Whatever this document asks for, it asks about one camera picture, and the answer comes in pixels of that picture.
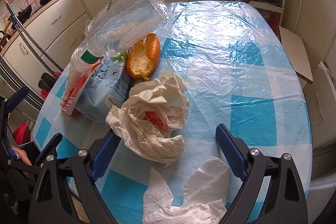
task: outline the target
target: white tissue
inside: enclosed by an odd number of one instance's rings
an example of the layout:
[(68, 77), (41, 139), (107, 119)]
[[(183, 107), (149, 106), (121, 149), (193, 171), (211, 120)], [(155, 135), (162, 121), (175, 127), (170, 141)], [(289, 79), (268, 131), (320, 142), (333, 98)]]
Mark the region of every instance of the white tissue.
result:
[(129, 99), (121, 108), (111, 108), (106, 123), (141, 157), (169, 163), (184, 151), (182, 136), (170, 135), (174, 129), (185, 127), (189, 101), (182, 93), (186, 91), (183, 79), (172, 71), (160, 75), (160, 80), (131, 88)]
[(143, 224), (218, 224), (226, 213), (228, 166), (210, 157), (184, 184), (183, 205), (172, 206), (173, 195), (154, 169), (143, 196)]

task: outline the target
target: orange peel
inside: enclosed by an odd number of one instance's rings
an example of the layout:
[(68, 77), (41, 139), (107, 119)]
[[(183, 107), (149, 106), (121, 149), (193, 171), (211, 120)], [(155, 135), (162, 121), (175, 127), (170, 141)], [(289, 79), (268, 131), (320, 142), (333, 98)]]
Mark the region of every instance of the orange peel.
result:
[(161, 45), (154, 33), (146, 40), (139, 40), (127, 56), (126, 71), (134, 79), (149, 81), (148, 76), (154, 71), (160, 58)]

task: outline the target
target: crumpled tissue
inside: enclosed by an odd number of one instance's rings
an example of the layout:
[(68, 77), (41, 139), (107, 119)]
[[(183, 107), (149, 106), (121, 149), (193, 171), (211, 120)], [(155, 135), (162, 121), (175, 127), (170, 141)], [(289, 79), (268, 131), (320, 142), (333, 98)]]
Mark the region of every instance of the crumpled tissue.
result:
[(183, 79), (172, 71), (160, 75), (160, 80), (132, 87), (122, 107), (111, 108), (106, 123), (136, 154), (167, 164), (178, 160), (184, 151), (182, 136), (170, 135), (185, 127), (189, 100), (183, 95)]
[(228, 166), (210, 157), (184, 184), (183, 205), (172, 206), (173, 195), (154, 168), (143, 196), (143, 224), (218, 224), (226, 213)]

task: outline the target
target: plastic bottle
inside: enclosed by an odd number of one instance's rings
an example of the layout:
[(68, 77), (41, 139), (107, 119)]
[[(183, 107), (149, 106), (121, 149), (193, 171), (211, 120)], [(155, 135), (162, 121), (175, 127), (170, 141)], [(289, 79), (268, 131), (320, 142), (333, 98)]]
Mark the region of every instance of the plastic bottle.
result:
[(68, 99), (80, 75), (92, 64), (103, 56), (123, 53), (171, 17), (172, 12), (164, 0), (112, 0), (89, 23), (85, 40), (71, 57), (62, 103)]

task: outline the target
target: silver bolt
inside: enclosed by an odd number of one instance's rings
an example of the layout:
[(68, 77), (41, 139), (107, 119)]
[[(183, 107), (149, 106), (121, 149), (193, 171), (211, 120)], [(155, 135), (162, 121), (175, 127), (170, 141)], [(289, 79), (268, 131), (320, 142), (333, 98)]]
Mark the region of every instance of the silver bolt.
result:
[(87, 155), (87, 151), (86, 151), (85, 149), (80, 150), (80, 151), (78, 152), (78, 156), (80, 156), (80, 157), (84, 157), (84, 156), (86, 156), (86, 155)]
[(52, 161), (54, 159), (54, 155), (47, 156), (47, 161)]
[(256, 149), (256, 148), (252, 148), (252, 149), (250, 150), (250, 152), (251, 152), (251, 154), (252, 154), (253, 156), (258, 156), (258, 155), (259, 155), (259, 150)]
[(290, 155), (290, 154), (284, 154), (283, 155), (283, 158), (285, 159), (285, 160), (291, 160), (292, 159), (292, 156)]

